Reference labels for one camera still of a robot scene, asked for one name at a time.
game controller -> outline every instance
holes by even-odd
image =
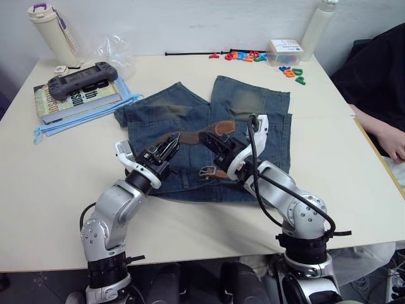
[[[50,95],[56,100],[64,100],[70,92],[101,80],[114,81],[118,73],[106,62],[97,62],[94,66],[63,77],[53,77],[48,81]]]

belt loop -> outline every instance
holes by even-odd
[[[187,170],[183,169],[180,172],[182,174],[182,179],[183,179],[183,188],[187,189],[188,187],[190,187],[190,183],[189,183],[189,176],[187,174]]]

white table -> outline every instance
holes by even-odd
[[[33,86],[53,76],[39,61],[0,121],[0,271],[86,268],[78,218],[123,167],[113,144],[128,138],[113,115],[32,143],[39,125]],[[146,96],[182,81],[209,100],[217,75],[291,92],[290,174],[322,197],[340,231],[328,248],[405,239],[405,204],[353,120],[353,112],[313,58],[302,65],[307,85],[261,63],[207,56],[142,56],[127,80]],[[255,206],[184,203],[149,197],[128,228],[127,254],[138,263],[282,252],[280,229]]]

brown belt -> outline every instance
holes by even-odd
[[[210,125],[208,128],[205,128],[203,130],[198,130],[194,132],[175,131],[166,133],[165,135],[159,137],[158,140],[153,145],[157,146],[158,144],[166,141],[173,134],[180,133],[180,137],[178,138],[180,144],[190,144],[194,146],[196,144],[201,144],[201,141],[198,137],[198,134],[200,132],[209,132],[217,136],[233,133],[235,132],[235,122],[233,120],[222,120],[221,122],[214,123],[213,125]]]
[[[233,120],[222,120],[220,122],[214,123],[210,125],[208,128],[203,130],[198,130],[194,132],[189,131],[175,131],[166,133],[165,135],[158,138],[158,140],[153,144],[157,146],[160,143],[166,141],[170,136],[173,134],[180,133],[178,141],[181,144],[190,144],[192,146],[201,144],[198,134],[200,132],[209,132],[215,134],[217,136],[221,136],[223,134],[230,134],[235,132],[235,122]],[[228,175],[226,172],[222,170],[218,170],[214,166],[207,166],[203,167],[199,171],[199,176],[201,176],[200,181],[208,181],[210,179],[228,179]]]

human hand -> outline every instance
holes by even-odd
[[[387,124],[376,136],[395,164],[405,161],[405,132]]]

